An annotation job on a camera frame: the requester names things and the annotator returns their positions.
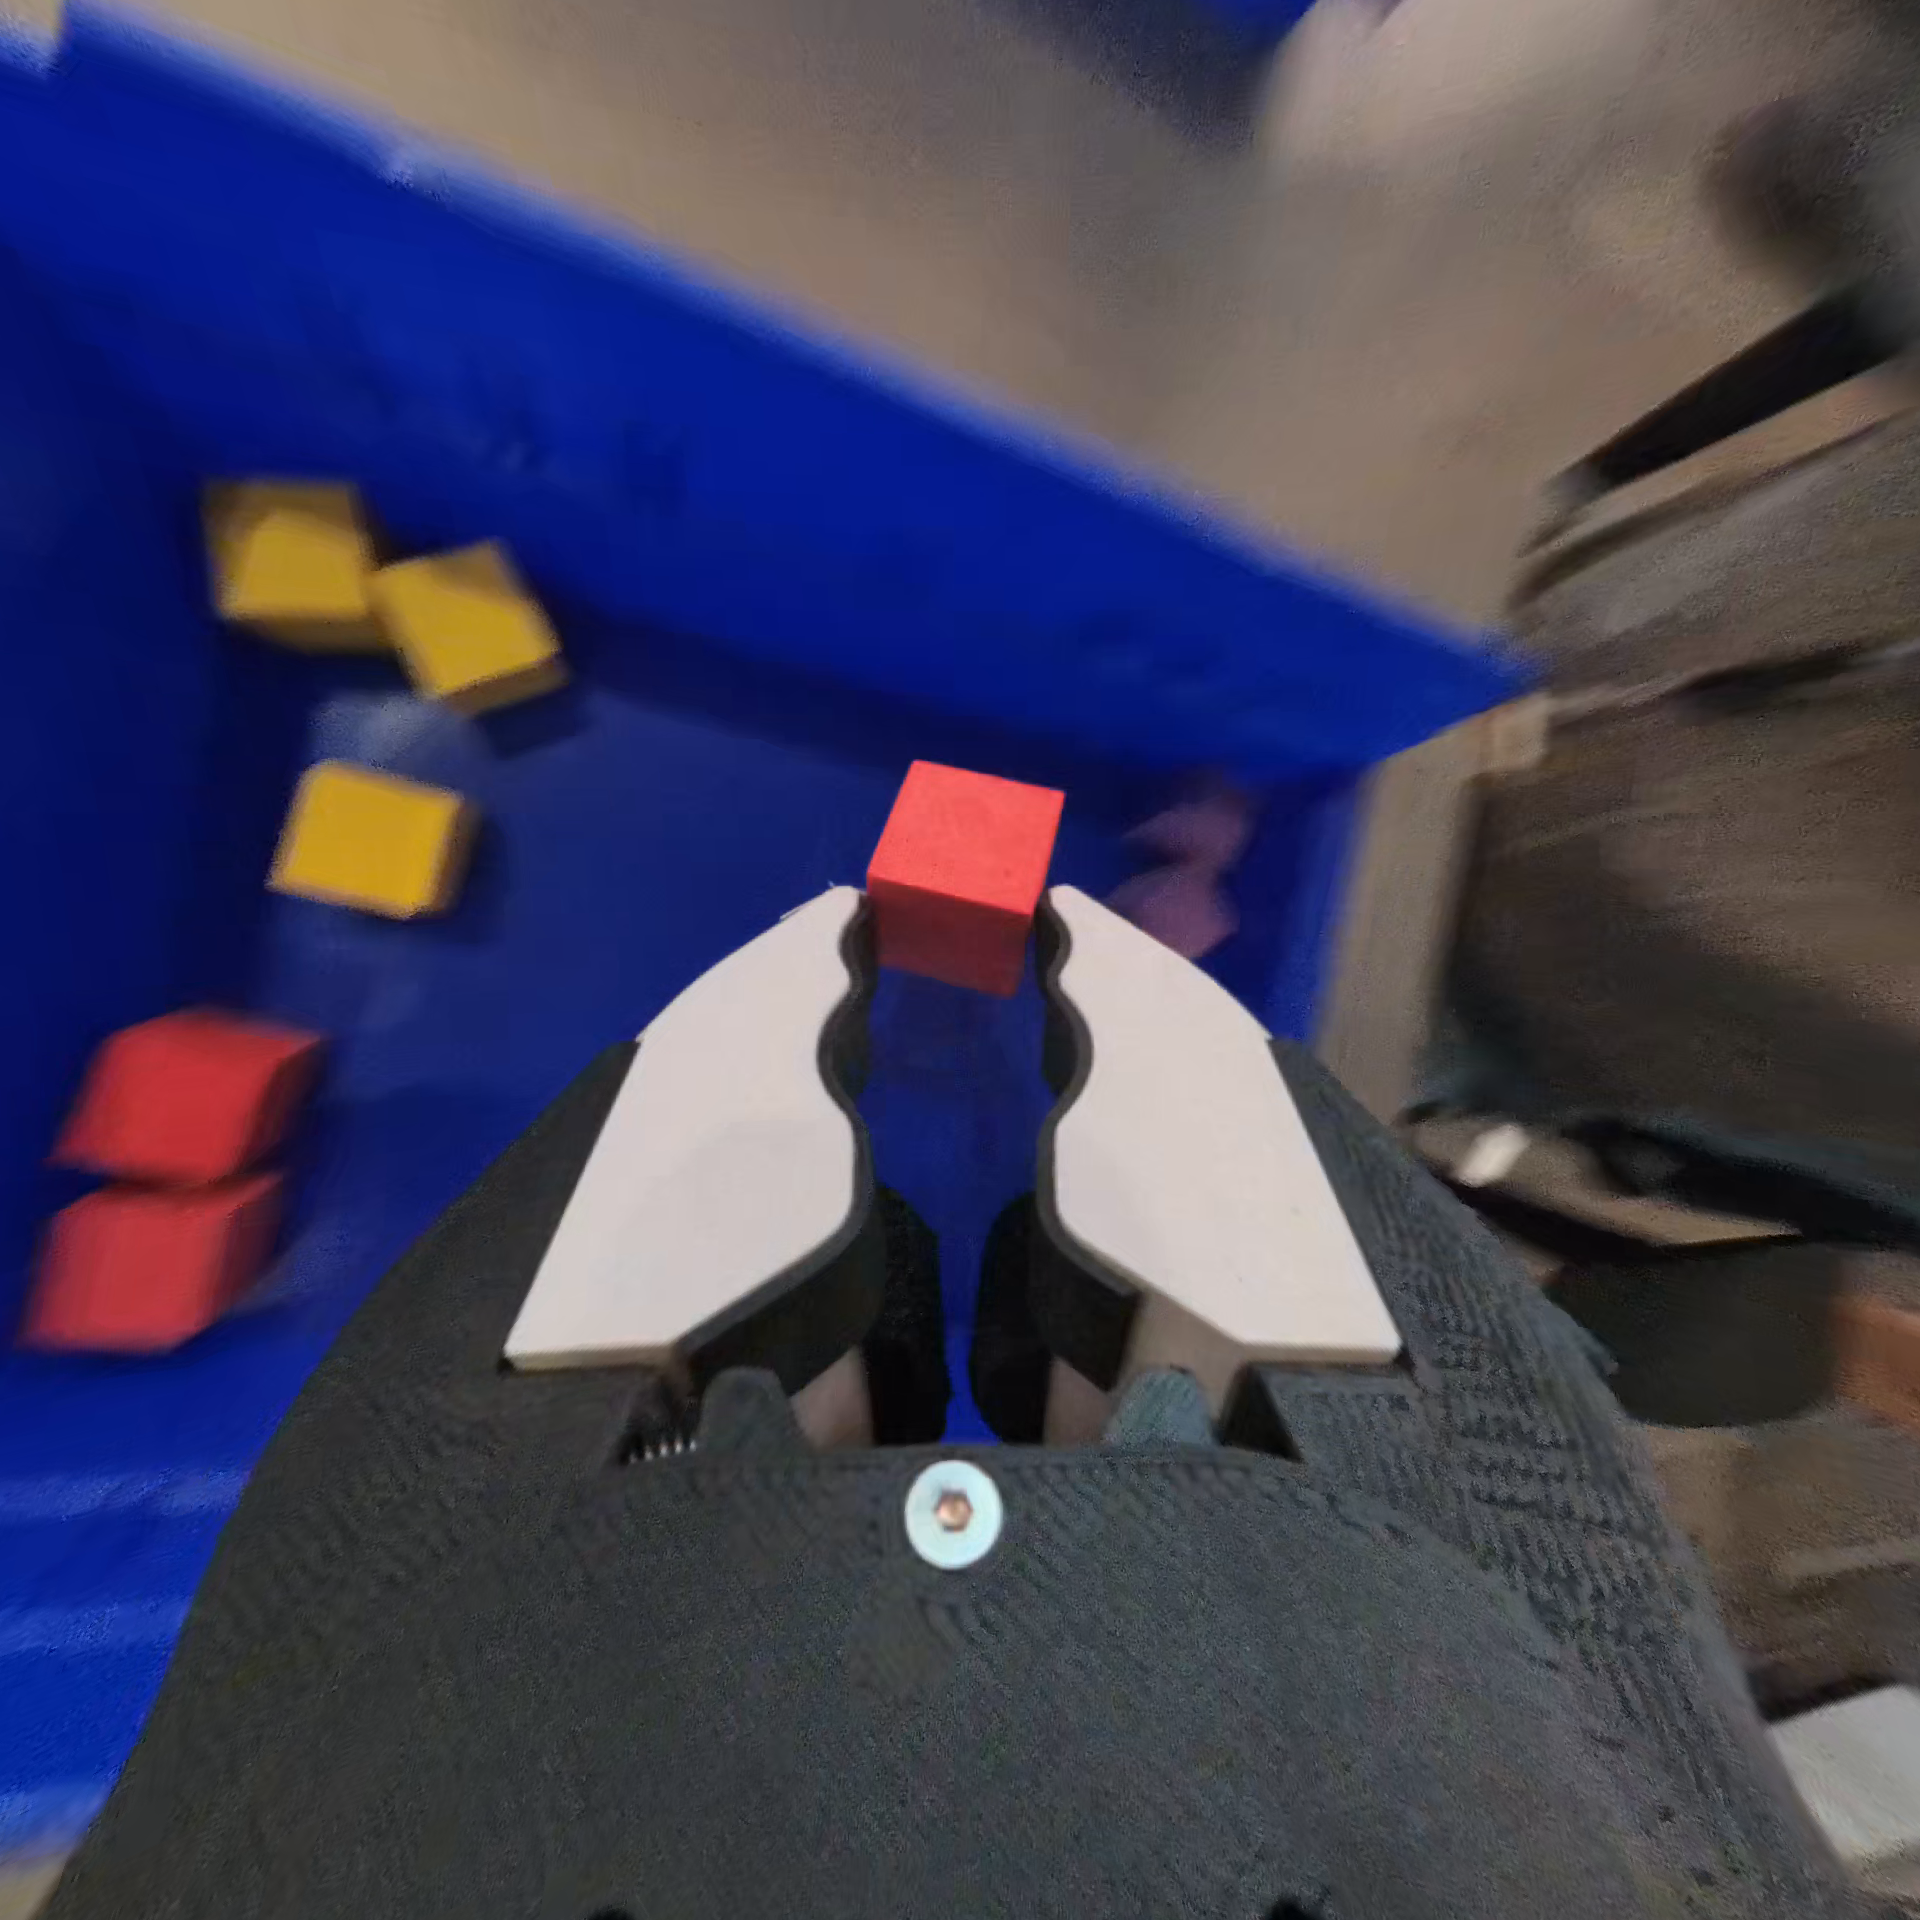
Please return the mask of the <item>blue plastic bin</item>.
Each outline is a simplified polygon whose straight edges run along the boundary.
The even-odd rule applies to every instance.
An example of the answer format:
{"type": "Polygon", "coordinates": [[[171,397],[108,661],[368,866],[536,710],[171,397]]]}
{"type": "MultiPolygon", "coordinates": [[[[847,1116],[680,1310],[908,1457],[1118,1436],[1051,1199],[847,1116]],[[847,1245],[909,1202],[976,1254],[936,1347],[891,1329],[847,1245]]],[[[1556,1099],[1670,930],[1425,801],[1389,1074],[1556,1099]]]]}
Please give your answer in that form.
{"type": "Polygon", "coordinates": [[[118,10],[5,28],[1,135],[5,1857],[56,1857],[345,1317],[596,1050],[859,881],[912,758],[1062,787],[1089,892],[1174,777],[1251,777],[1223,975],[1304,1038],[1360,773],[1520,669],[118,10]],[[228,631],[200,490],[280,473],[502,541],[571,684],[467,722],[228,631]],[[268,886],[316,761],[477,807],[447,913],[268,886]],[[81,1070],[188,1004],[328,1039],[284,1254],[173,1356],[22,1351],[81,1070]]]}

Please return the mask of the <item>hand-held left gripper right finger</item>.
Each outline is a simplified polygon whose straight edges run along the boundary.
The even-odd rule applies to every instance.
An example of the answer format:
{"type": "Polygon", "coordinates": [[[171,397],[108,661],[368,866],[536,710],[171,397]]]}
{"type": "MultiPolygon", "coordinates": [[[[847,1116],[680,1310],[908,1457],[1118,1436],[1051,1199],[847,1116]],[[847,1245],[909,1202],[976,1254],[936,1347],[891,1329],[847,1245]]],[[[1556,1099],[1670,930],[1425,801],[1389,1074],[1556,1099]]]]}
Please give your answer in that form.
{"type": "Polygon", "coordinates": [[[1086,892],[1039,913],[1036,1324],[1064,1364],[1391,1364],[1404,1337],[1278,1044],[1086,892]]]}

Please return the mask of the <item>white box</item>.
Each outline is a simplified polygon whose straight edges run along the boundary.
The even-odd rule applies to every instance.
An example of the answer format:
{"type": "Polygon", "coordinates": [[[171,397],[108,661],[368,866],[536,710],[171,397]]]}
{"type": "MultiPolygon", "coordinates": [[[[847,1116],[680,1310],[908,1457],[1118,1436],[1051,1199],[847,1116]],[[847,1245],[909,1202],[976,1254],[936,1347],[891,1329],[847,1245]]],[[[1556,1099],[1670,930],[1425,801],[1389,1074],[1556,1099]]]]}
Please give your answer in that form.
{"type": "Polygon", "coordinates": [[[1767,1731],[1836,1857],[1863,1882],[1917,1877],[1917,1692],[1881,1687],[1767,1731]]]}

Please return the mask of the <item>red cube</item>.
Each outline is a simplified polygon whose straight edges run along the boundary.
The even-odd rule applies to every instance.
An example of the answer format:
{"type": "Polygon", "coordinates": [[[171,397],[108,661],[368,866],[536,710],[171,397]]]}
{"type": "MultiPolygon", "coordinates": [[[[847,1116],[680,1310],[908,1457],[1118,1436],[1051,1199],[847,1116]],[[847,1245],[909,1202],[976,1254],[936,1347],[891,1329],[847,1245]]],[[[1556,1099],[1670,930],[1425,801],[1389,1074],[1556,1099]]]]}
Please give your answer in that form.
{"type": "Polygon", "coordinates": [[[99,1188],[39,1237],[15,1340],[36,1353],[169,1353],[259,1284],[280,1214],[276,1171],[99,1188]]]}
{"type": "Polygon", "coordinates": [[[877,965],[1012,997],[1062,814],[1061,788],[913,758],[865,870],[877,965]]]}
{"type": "Polygon", "coordinates": [[[200,1186],[265,1167],[320,1081],[325,1038],[212,1009],[110,1034],[86,1060],[51,1164],[200,1186]]]}

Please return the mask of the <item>purple cube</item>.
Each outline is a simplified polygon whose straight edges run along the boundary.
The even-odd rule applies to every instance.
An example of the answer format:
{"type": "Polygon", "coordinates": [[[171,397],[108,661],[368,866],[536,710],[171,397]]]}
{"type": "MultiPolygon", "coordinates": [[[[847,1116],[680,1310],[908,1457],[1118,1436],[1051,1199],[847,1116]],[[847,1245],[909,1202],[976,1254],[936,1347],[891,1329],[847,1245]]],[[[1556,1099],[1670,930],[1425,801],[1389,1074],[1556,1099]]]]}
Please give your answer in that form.
{"type": "Polygon", "coordinates": [[[1235,791],[1166,807],[1129,835],[1142,869],[1108,893],[1108,907],[1183,959],[1203,962],[1237,930],[1227,883],[1252,825],[1247,801],[1235,791]]]}

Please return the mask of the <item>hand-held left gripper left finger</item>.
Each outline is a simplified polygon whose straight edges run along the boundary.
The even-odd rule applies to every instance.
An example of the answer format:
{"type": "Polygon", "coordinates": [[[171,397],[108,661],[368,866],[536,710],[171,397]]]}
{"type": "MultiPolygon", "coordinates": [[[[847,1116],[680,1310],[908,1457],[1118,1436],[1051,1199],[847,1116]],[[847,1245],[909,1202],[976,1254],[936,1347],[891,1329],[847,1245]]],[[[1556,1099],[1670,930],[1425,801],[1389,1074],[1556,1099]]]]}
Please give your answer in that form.
{"type": "Polygon", "coordinates": [[[515,1369],[828,1369],[865,1332],[872,1167],[829,1035],[864,897],[829,886],[637,1035],[507,1332],[515,1369]]]}

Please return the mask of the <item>black office chair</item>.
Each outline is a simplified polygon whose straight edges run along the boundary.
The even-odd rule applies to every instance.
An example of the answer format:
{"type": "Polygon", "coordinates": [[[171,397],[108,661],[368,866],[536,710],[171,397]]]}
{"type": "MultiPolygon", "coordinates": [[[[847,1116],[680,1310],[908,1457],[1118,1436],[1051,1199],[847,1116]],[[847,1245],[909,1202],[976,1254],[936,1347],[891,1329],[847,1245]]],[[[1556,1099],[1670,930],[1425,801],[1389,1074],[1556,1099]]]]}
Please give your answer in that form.
{"type": "Polygon", "coordinates": [[[1576,457],[1508,605],[1429,1107],[1704,1237],[1446,1181],[1644,1421],[1916,1431],[1916,319],[1844,281],[1576,457]]]}

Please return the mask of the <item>yellow cube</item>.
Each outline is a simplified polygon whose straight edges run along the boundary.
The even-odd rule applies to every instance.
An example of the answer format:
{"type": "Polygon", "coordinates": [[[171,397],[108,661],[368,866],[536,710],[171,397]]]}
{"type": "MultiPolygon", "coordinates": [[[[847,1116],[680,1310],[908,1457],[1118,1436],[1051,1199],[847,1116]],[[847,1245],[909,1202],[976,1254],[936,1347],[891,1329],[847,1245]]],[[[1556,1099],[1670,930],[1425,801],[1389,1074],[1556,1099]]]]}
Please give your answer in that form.
{"type": "Polygon", "coordinates": [[[569,684],[560,635],[497,539],[376,567],[368,597],[415,695],[462,717],[569,684]]]}
{"type": "Polygon", "coordinates": [[[457,791],[321,758],[294,783],[268,886],[388,921],[435,918],[463,886],[475,833],[477,807],[457,791]]]}
{"type": "Polygon", "coordinates": [[[376,553],[357,486],[221,481],[205,483],[198,502],[221,621],[302,654],[387,651],[369,589],[376,553]]]}

